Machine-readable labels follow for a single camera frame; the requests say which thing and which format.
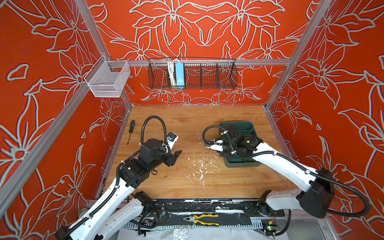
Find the green plastic divided tray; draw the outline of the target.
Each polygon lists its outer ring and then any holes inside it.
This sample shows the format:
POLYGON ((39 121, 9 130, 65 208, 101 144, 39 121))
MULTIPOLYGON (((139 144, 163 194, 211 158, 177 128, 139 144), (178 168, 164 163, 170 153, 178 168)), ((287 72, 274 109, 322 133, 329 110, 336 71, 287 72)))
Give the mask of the green plastic divided tray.
MULTIPOLYGON (((247 149, 244 144, 249 145, 252 142, 255 142, 257 133, 253 124, 249 121, 240 121, 240 122, 222 122, 219 124, 220 127, 229 130, 235 139, 231 139, 234 147, 239 147, 241 156, 247 156, 252 153, 251 150, 247 149)), ((259 167, 260 162, 253 160, 252 158, 239 158, 230 153, 221 152, 220 157, 224 158, 224 163, 227 168, 250 168, 250 167, 259 167)))

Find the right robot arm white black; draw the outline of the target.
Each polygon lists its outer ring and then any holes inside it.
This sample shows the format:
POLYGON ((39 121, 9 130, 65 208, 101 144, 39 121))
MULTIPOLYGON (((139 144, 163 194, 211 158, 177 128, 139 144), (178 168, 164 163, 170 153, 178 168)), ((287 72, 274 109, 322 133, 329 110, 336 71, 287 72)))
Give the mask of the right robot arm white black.
POLYGON ((370 212, 370 203, 363 194, 335 181, 332 173, 322 168, 316 170, 300 164, 273 149, 255 135, 241 136, 230 125, 222 128, 221 137, 212 142, 210 148, 225 155, 235 155, 242 159, 252 159, 280 173, 297 188, 291 191, 265 191, 259 199, 259 211, 268 216, 272 211, 303 210, 307 214, 322 219, 328 213, 344 217, 363 217, 370 212), (364 208, 359 212, 343 213, 330 209, 335 196, 335 187, 344 188, 362 200, 364 208))

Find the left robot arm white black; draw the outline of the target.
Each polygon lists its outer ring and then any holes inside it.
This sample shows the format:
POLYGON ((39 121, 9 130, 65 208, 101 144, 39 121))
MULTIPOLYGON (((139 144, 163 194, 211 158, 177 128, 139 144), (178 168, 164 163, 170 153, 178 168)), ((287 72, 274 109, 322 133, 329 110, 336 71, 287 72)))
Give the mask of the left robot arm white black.
POLYGON ((61 227, 55 233, 58 240, 90 240, 97 236, 108 217, 134 190, 145 181, 151 171, 162 163, 175 164, 180 151, 174 155, 172 147, 178 136, 170 133, 166 140, 149 139, 141 144, 141 149, 117 167, 115 183, 97 200, 97 202, 70 227, 61 227))

